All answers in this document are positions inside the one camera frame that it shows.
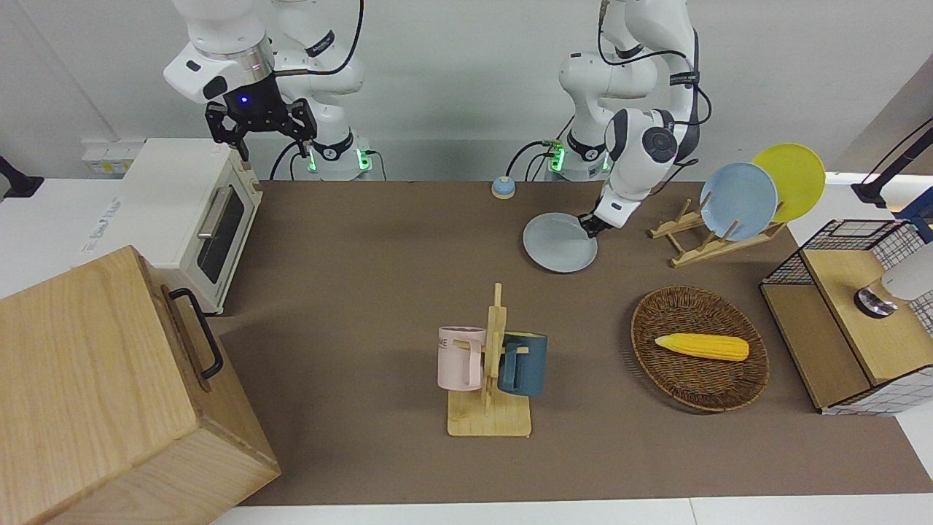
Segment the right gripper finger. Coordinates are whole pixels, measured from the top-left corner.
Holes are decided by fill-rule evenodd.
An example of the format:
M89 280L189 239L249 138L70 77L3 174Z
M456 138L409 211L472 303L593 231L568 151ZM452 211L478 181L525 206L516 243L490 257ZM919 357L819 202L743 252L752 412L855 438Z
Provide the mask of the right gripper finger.
M293 139L299 146L302 158L310 156L308 145L317 137L318 126L314 119L310 104L307 102L292 102L286 104L286 117L281 123L281 133Z
M233 128L227 128L224 121L229 114L224 104L209 102L206 104L206 123L217 144L224 144L236 150L243 162L248 160L248 147L244 143L248 130L243 124L234 120Z

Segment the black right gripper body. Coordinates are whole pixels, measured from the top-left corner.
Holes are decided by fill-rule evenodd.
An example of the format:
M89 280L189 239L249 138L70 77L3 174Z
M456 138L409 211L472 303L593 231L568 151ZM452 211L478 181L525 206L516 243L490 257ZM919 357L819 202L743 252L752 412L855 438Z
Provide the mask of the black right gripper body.
M276 74L271 73L250 85L237 87L223 95L227 115L223 119L233 122L233 128L243 132L287 132L292 120L279 90Z

